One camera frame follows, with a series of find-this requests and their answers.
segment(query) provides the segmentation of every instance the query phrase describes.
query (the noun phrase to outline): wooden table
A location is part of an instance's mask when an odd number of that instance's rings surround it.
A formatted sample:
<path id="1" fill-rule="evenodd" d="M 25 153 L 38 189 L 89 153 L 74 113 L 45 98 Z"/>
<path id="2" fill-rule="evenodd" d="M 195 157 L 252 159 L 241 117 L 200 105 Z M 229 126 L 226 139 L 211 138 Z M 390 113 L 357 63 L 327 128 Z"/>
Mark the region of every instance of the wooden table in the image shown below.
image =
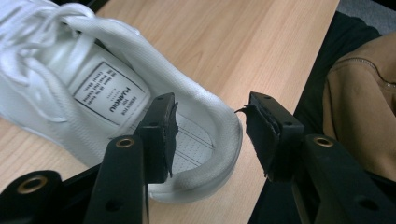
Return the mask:
<path id="1" fill-rule="evenodd" d="M 138 28 L 168 60 L 234 109 L 250 91 L 292 112 L 338 0 L 111 0 L 97 14 Z M 228 183 L 196 203 L 150 201 L 151 223 L 248 223 L 264 183 L 244 136 Z M 0 190 L 51 169 L 63 179 L 86 167 L 65 150 L 0 119 Z"/>

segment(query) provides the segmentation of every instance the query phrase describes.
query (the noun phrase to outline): shoe tongue label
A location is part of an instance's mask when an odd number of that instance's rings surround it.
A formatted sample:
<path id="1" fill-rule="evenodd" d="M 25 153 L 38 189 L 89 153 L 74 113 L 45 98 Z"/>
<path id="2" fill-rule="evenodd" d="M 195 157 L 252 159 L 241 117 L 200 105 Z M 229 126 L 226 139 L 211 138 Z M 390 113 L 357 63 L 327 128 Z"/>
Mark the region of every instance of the shoe tongue label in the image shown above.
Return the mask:
<path id="1" fill-rule="evenodd" d="M 109 64 L 100 63 L 78 87 L 74 97 L 102 119 L 121 125 L 136 111 L 146 94 L 136 82 Z"/>

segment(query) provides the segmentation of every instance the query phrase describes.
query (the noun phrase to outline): wooden surface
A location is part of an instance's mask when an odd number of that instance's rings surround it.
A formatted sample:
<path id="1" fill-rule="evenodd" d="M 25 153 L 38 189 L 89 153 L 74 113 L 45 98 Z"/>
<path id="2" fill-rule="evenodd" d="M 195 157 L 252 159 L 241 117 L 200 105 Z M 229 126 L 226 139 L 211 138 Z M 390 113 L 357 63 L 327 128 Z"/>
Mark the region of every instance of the wooden surface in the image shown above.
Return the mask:
<path id="1" fill-rule="evenodd" d="M 338 0 L 110 0 L 98 15 L 138 28 L 171 63 L 233 109 L 250 91 L 295 109 Z M 196 203 L 150 201 L 151 223 L 248 223 L 264 177 L 244 136 L 228 183 Z M 51 169 L 63 179 L 86 167 L 65 150 L 0 119 L 0 190 Z"/>

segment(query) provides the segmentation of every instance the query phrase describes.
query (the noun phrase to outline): brown clothing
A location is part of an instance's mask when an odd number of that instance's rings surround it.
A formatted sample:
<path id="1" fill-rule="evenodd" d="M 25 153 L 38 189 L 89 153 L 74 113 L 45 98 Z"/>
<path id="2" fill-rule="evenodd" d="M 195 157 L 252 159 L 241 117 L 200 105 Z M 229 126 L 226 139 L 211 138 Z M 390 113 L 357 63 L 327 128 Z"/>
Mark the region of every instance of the brown clothing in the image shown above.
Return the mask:
<path id="1" fill-rule="evenodd" d="M 396 181 L 396 33 L 337 61 L 323 92 L 323 132 L 367 171 Z"/>

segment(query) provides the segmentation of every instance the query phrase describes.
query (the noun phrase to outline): sneaker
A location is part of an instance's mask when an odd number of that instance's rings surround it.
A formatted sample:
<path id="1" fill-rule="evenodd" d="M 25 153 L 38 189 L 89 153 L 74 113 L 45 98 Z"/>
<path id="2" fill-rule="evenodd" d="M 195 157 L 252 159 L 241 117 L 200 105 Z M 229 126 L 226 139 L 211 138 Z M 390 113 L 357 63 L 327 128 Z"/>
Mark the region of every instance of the sneaker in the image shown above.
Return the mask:
<path id="1" fill-rule="evenodd" d="M 178 101 L 173 177 L 149 185 L 166 203 L 219 189 L 239 155 L 239 119 L 180 73 L 139 32 L 80 4 L 0 2 L 0 116 L 69 150 L 89 166 L 109 139 L 132 134 L 151 100 Z"/>

